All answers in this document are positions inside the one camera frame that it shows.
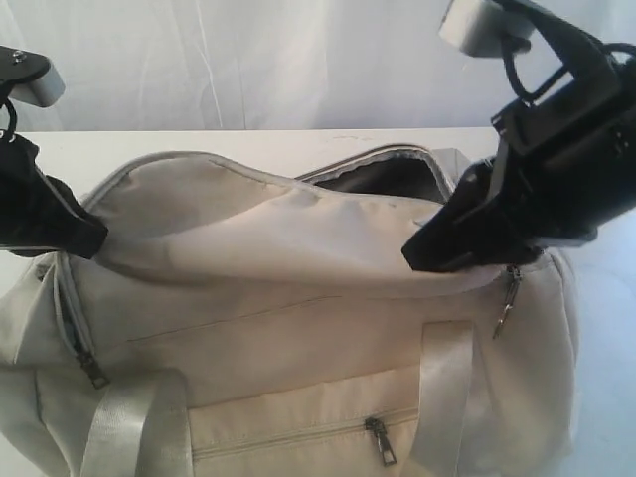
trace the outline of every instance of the fabric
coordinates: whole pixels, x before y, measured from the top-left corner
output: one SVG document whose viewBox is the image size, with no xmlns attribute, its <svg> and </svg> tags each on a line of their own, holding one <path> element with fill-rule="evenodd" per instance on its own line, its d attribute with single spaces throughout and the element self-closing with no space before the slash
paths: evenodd
<svg viewBox="0 0 636 477">
<path fill-rule="evenodd" d="M 427 155 L 426 177 L 452 187 L 456 155 L 401 148 Z M 576 314 L 557 252 L 522 269 L 493 341 L 509 286 L 500 267 L 420 273 L 399 253 L 439 204 L 330 191 L 198 152 L 133 161 L 84 204 L 110 229 L 100 254 L 41 258 L 0 301 L 0 412 L 16 410 L 0 428 L 47 475 L 80 475 L 107 392 L 80 360 L 115 385 L 183 376 L 196 477 L 398 477 L 425 397 L 422 328 L 438 322 L 472 323 L 479 350 L 458 475 L 535 475 L 570 446 Z M 456 421 L 442 412 L 436 422 Z M 369 417 L 385 424 L 397 465 L 382 465 Z M 37 451 L 16 432 L 23 421 Z"/>
</svg>

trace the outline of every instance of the seam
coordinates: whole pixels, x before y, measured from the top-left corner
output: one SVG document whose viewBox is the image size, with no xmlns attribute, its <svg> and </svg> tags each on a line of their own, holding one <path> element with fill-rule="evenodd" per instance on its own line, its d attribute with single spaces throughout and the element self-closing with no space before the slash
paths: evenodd
<svg viewBox="0 0 636 477">
<path fill-rule="evenodd" d="M 150 336 L 142 336 L 139 338 L 132 338 L 130 340 L 126 340 L 124 343 L 138 343 L 138 342 L 142 342 L 142 341 L 148 341 L 148 340 L 153 340 L 153 339 L 162 339 L 162 338 L 166 338 L 170 335 L 173 334 L 177 334 L 177 333 L 187 333 L 190 331 L 196 331 L 196 330 L 202 330 L 202 329 L 207 329 L 207 328 L 214 328 L 217 325 L 223 325 L 226 323 L 234 323 L 236 321 L 241 321 L 241 320 L 248 320 L 250 318 L 260 318 L 263 316 L 268 316 L 271 315 L 272 313 L 277 313 L 280 311 L 286 311 L 286 310 L 293 310 L 293 309 L 303 309 L 305 307 L 311 306 L 313 304 L 316 303 L 320 303 L 323 301 L 328 301 L 328 300 L 332 300 L 332 299 L 338 299 L 338 298 L 342 298 L 342 296 L 321 296 L 318 298 L 310 298 L 308 300 L 304 300 L 304 301 L 299 301 L 298 303 L 292 303 L 290 305 L 286 305 L 286 306 L 282 306 L 280 308 L 269 308 L 266 310 L 260 310 L 260 311 L 256 311 L 254 313 L 248 313 L 246 315 L 240 315 L 240 316 L 235 316 L 232 318 L 226 318 L 226 319 L 222 319 L 222 320 L 218 320 L 215 321 L 214 323 L 202 323 L 200 325 L 194 325 L 194 326 L 189 326 L 186 328 L 180 328 L 177 330 L 170 330 L 170 331 L 165 331 L 162 333 L 157 333 L 156 335 L 150 335 Z"/>
</svg>

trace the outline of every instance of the black clamp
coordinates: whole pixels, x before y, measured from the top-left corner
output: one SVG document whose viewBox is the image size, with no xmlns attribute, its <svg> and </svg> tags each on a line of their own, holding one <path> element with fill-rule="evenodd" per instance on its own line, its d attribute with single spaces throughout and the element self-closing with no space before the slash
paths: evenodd
<svg viewBox="0 0 636 477">
<path fill-rule="evenodd" d="M 17 113 L 9 97 L 45 107 L 63 91 L 46 57 L 0 47 L 0 106 L 9 113 L 9 126 L 0 129 L 0 247 L 19 255 L 63 250 L 91 258 L 108 234 L 69 186 L 36 166 L 39 147 L 15 133 Z"/>
</svg>

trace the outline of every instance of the bag handle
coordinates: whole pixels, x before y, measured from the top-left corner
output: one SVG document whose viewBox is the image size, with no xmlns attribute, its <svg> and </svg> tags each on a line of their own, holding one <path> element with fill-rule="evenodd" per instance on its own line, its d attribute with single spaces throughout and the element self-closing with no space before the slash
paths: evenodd
<svg viewBox="0 0 636 477">
<path fill-rule="evenodd" d="M 92 421 L 80 477 L 193 477 L 186 387 L 175 372 L 112 383 Z"/>
<path fill-rule="evenodd" d="M 473 324 L 426 324 L 419 361 L 419 418 L 400 477 L 455 477 L 473 374 Z"/>
</svg>

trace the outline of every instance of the front pocket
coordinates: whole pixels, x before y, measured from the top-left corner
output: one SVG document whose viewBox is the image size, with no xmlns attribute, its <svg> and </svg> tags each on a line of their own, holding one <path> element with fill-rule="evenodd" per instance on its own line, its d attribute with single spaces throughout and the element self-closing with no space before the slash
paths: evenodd
<svg viewBox="0 0 636 477">
<path fill-rule="evenodd" d="M 196 475 L 398 476 L 416 429 L 418 373 L 407 367 L 190 409 Z"/>
<path fill-rule="evenodd" d="M 373 431 L 366 423 L 374 419 L 386 429 L 386 435 L 382 438 L 381 432 Z M 195 461 L 215 459 L 228 456 L 237 456 L 255 451 L 284 451 L 285 447 L 312 445 L 317 442 L 327 442 L 338 437 L 346 438 L 348 435 L 366 434 L 369 445 L 378 454 L 378 462 L 385 467 L 392 465 L 392 453 L 397 463 L 397 453 L 392 444 L 391 430 L 394 427 L 408 424 L 417 420 L 417 407 L 403 410 L 394 410 L 375 414 L 366 419 L 353 419 L 307 429 L 297 429 L 287 433 L 268 435 L 254 439 L 244 439 L 219 444 L 215 447 L 198 449 L 194 452 Z"/>
</svg>

